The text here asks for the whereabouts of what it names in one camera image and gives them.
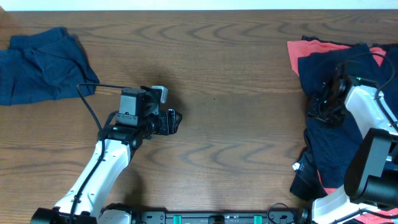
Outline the navy blue shorts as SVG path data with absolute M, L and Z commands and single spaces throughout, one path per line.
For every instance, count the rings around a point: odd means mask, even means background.
M 344 75 L 364 78 L 387 85 L 381 93 L 391 111 L 397 113 L 397 79 L 391 77 L 397 74 L 397 45 L 382 45 L 381 48 L 387 51 L 387 55 L 380 67 L 373 59 L 357 54 L 336 64 L 327 77 L 300 77 L 303 92 L 309 101 L 315 94 L 326 93 L 329 98 L 343 104 L 342 93 L 348 89 L 349 83 L 339 78 Z M 345 112 L 341 126 L 327 126 L 308 117 L 304 137 L 312 151 L 322 185 L 333 189 L 342 186 L 345 172 L 363 140 L 353 116 Z

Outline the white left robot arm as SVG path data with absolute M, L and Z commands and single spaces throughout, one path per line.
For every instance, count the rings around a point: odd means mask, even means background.
M 94 153 L 73 187 L 53 208 L 38 208 L 31 223 L 139 223 L 130 208 L 104 203 L 143 140 L 177 132 L 182 115 L 160 108 L 167 95 L 164 86 L 123 87 L 119 109 L 99 126 Z

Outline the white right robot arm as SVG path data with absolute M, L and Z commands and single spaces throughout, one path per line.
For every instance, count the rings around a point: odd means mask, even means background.
M 344 223 L 371 214 L 394 220 L 382 210 L 397 208 L 397 175 L 386 175 L 387 162 L 397 163 L 397 118 L 377 82 L 359 77 L 333 78 L 317 101 L 318 117 L 342 124 L 351 114 L 363 141 L 350 162 L 344 184 L 312 203 L 312 223 Z

